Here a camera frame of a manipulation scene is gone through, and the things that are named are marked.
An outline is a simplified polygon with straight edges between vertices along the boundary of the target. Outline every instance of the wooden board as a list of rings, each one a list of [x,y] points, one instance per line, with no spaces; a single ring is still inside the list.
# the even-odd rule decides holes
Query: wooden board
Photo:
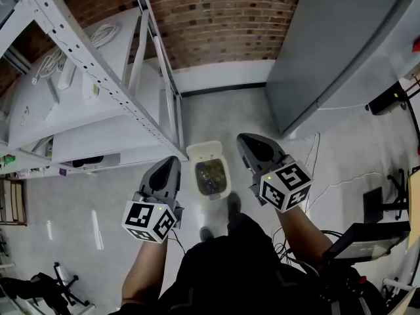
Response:
[[[12,222],[13,215],[12,215],[12,193],[11,193],[11,182],[4,181],[3,183],[5,189],[5,210],[6,210],[6,221]]]
[[[16,206],[18,209],[18,222],[25,223],[23,187],[20,183],[16,183]]]
[[[408,249],[420,236],[420,171],[408,178],[409,225]]]
[[[10,192],[11,192],[11,198],[12,198],[12,217],[13,221],[18,220],[18,208],[16,204],[16,184],[12,182],[10,185]]]
[[[408,305],[413,298],[415,293],[415,288],[413,288],[402,300],[400,303],[397,304],[397,306],[389,313],[389,315],[404,315],[406,312]]]

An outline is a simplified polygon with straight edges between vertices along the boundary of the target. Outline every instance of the concrete floor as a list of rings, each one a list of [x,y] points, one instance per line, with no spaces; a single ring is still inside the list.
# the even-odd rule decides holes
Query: concrete floor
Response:
[[[242,132],[278,138],[262,89],[228,91],[186,98],[182,104],[186,146],[219,140],[232,177],[232,189],[242,199],[242,211],[254,218],[268,235],[279,227],[274,208],[260,207],[248,186],[251,173],[244,167],[236,149],[236,135]],[[280,142],[284,150],[312,170],[318,137]],[[398,168],[408,170],[419,164],[414,130],[407,112],[397,108],[382,117],[369,112],[345,119],[321,134],[314,183],[309,204],[329,185],[378,172],[384,175]],[[121,285],[133,263],[140,243],[120,226],[125,202],[130,200],[143,173],[149,166],[99,172],[97,176],[72,175],[29,180],[28,227],[6,227],[4,233],[16,275],[28,279],[42,271],[53,274],[58,261],[68,274],[78,274],[73,289],[80,297],[94,303],[97,314],[114,311],[120,302]],[[310,208],[310,216],[321,229],[343,232],[353,222],[363,221],[362,194],[382,185],[385,197],[392,198],[386,176],[368,175],[340,187],[330,188]],[[183,207],[182,228],[177,230],[185,249],[199,242],[198,230],[210,226],[216,235],[226,234],[227,211],[223,202],[204,204],[198,199],[190,176],[190,164],[182,164],[178,200]],[[96,211],[103,249],[97,249],[93,234],[93,211]],[[387,215],[393,220],[393,214]],[[49,239],[47,224],[51,226]],[[392,255],[376,262],[358,265],[376,285],[385,277],[393,278],[398,269],[404,244]],[[169,242],[163,288],[168,288],[177,274],[182,251]]]

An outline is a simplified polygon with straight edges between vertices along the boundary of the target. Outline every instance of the forearm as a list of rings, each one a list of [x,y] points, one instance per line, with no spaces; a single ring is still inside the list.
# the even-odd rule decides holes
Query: forearm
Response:
[[[333,244],[306,216],[300,207],[285,213],[277,211],[284,234],[295,258],[316,269],[322,265],[322,254]]]
[[[167,252],[162,244],[144,242],[123,284],[124,303],[145,305],[159,299]]]

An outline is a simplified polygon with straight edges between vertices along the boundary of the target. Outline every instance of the black device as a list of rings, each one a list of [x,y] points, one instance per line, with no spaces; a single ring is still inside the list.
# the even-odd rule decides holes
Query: black device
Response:
[[[80,168],[84,165],[94,165],[95,163],[100,163],[104,160],[104,156],[95,156],[88,157],[87,159],[80,159],[72,161],[72,165],[75,168]]]
[[[393,86],[389,87],[385,92],[373,99],[369,103],[369,109],[373,115],[381,116],[401,105],[406,98],[406,93],[400,82],[397,81]]]
[[[353,265],[376,260],[410,234],[409,222],[379,224],[354,223],[323,255],[325,264],[331,261]]]

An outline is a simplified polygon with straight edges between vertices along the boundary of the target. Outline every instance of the metal shelving unit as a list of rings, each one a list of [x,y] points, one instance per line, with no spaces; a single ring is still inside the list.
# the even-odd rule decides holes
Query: metal shelving unit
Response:
[[[180,116],[182,97],[172,77],[149,0],[138,2],[138,8],[113,15],[86,30],[80,27],[63,0],[17,2],[0,28],[0,54],[3,56],[19,33],[35,20],[77,68],[70,87],[59,91],[60,102],[48,118],[37,112],[36,106],[31,106],[39,101],[37,95],[46,87],[44,79],[32,85],[34,72],[44,58],[32,64],[31,70],[15,83],[8,134],[0,144],[3,153],[18,159],[9,169],[17,171],[25,165],[28,168],[39,165],[52,167],[44,172],[45,176],[54,176],[57,168],[70,173],[91,173],[100,169],[74,168],[64,162],[114,153],[121,154],[120,163],[102,169],[148,163],[169,155],[187,160]],[[127,68],[139,16],[140,45],[134,64]],[[87,33],[110,22],[118,24],[117,35],[103,47],[95,48]],[[153,61],[143,60],[148,34],[157,52]],[[84,102],[81,95],[86,77],[100,88],[91,104]],[[51,76],[54,86],[58,78],[57,73]],[[25,145],[51,135],[55,137],[52,159],[24,149]],[[0,174],[8,172],[5,167]]]

